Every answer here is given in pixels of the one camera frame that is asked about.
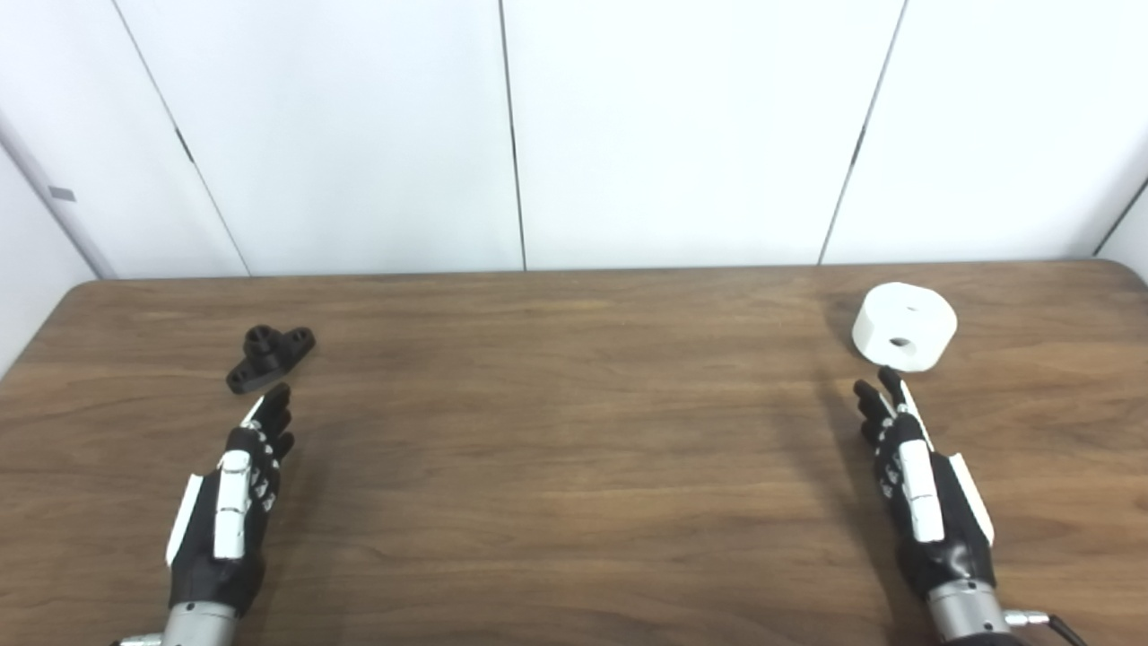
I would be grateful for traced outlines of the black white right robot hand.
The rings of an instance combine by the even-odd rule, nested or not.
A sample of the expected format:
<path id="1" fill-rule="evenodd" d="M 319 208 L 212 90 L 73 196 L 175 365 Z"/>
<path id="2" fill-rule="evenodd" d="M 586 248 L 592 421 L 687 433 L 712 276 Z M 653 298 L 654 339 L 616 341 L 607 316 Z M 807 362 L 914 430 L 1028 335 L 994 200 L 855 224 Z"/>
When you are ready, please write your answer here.
<path id="1" fill-rule="evenodd" d="M 854 394 L 906 583 L 920 598 L 956 581 L 995 586 L 991 524 L 967 467 L 934 450 L 900 373 L 883 365 L 877 378 L 858 380 Z"/>

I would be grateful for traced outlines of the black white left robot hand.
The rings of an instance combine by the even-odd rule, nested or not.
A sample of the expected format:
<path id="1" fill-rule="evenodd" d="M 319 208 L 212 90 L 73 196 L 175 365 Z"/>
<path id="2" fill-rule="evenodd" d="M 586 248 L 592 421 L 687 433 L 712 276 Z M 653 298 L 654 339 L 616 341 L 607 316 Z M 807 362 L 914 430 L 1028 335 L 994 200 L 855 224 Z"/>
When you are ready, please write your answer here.
<path id="1" fill-rule="evenodd" d="M 290 386 L 263 394 L 227 434 L 205 476 L 191 475 L 166 546 L 170 607 L 217 604 L 245 615 L 266 565 L 264 537 L 294 446 Z"/>

